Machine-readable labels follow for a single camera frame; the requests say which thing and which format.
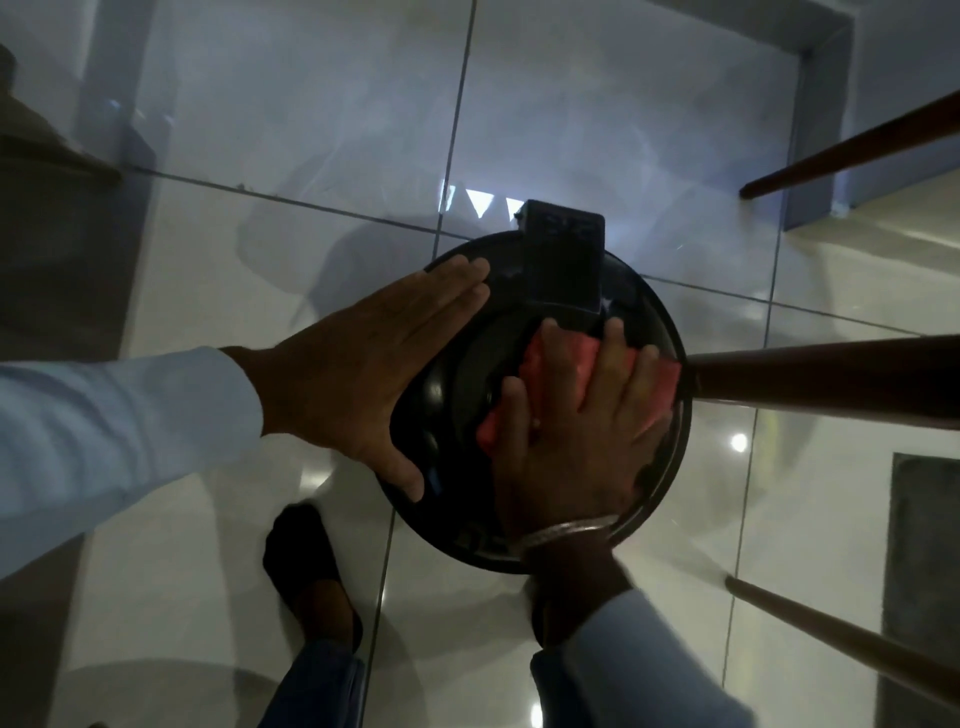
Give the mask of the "red cleaning cloth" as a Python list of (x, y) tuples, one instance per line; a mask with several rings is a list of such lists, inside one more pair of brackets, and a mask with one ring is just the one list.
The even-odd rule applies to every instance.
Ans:
[[(575, 367), (575, 401), (582, 407), (587, 388), (591, 382), (596, 358), (601, 346), (600, 340), (585, 333), (564, 331), (564, 341)], [(657, 360), (653, 394), (641, 432), (647, 431), (674, 407), (682, 366), (669, 358)], [(516, 375), (523, 383), (529, 400), (532, 423), (538, 425), (543, 411), (544, 398), (544, 345), (539, 332), (534, 334), (524, 350)], [(476, 430), (476, 443), (487, 456), (493, 457), (499, 437), (499, 419), (501, 407), (493, 407)]]

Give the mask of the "black shoe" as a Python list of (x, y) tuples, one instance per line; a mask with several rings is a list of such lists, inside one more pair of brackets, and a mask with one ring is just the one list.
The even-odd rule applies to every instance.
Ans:
[(307, 643), (326, 640), (355, 653), (364, 629), (322, 514), (312, 501), (290, 504), (266, 538), (262, 565)]

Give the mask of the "person's right forearm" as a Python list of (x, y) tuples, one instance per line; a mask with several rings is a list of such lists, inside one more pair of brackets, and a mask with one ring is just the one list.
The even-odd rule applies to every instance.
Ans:
[(598, 532), (548, 543), (524, 561), (543, 605), (541, 649), (561, 648), (594, 728), (757, 728)]

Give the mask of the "person's right leg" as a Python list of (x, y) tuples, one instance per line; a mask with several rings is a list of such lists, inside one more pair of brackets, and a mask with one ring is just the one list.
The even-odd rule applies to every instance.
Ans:
[(560, 647), (535, 653), (530, 671), (541, 710), (541, 728), (594, 728), (587, 704), (566, 670)]

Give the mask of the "silver wrist bangle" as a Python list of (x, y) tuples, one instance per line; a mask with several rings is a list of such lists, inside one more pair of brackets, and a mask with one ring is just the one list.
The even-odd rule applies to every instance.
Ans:
[(619, 516), (594, 516), (560, 522), (521, 536), (511, 543), (511, 551), (519, 558), (559, 540), (587, 533), (608, 533), (617, 523)]

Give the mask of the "person's leg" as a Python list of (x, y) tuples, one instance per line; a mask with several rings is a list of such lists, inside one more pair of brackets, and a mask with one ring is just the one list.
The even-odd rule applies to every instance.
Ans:
[(541, 710), (541, 728), (594, 728), (587, 704), (566, 670), (560, 647), (535, 653), (530, 671)]
[(331, 639), (306, 643), (256, 728), (361, 728), (364, 661)]

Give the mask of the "dark grey floor mat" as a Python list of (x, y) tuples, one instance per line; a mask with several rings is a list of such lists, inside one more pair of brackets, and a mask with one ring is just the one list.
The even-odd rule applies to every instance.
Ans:
[(893, 456), (881, 632), (958, 678), (945, 703), (879, 676), (873, 728), (960, 728), (960, 460)]

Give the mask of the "person's left forearm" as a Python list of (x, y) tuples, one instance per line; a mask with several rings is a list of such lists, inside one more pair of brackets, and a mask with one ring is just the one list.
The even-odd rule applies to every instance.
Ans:
[(212, 347), (0, 363), (0, 579), (258, 443), (259, 397)]

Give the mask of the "person's left leg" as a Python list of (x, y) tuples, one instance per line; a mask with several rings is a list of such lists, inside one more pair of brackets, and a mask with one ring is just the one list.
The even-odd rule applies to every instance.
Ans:
[(361, 728), (364, 661), (331, 639), (306, 643), (256, 728)]

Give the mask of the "person's left hand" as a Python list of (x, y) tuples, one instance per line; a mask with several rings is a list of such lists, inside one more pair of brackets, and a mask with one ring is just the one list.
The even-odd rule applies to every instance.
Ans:
[(408, 385), (486, 304), (490, 270), (485, 258), (455, 255), (274, 346), (223, 347), (258, 396), (261, 434), (288, 434), (360, 463), (361, 432), (390, 431)]

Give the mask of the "person's right hand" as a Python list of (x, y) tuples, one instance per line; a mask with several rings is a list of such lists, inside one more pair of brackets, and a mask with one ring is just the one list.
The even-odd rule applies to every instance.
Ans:
[(531, 451), (522, 477), (497, 480), (497, 446), (491, 461), (495, 507), (510, 544), (559, 523), (614, 515), (636, 499), (635, 483), (669, 430), (672, 415), (642, 432), (655, 387), (659, 351), (644, 346), (609, 423), (584, 416), (575, 400), (576, 372), (565, 330), (552, 319), (539, 330), (543, 345), (543, 399), (531, 426)]

